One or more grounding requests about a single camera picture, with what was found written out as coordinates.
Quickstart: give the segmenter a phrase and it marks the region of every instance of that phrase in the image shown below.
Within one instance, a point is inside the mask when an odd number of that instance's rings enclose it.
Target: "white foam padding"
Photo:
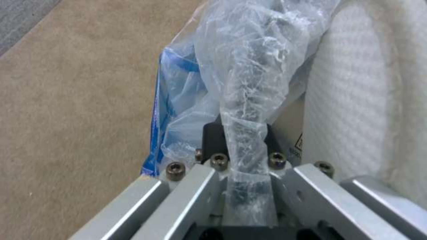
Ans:
[[[427,208],[427,5],[349,0],[310,72],[303,163],[380,178]]]

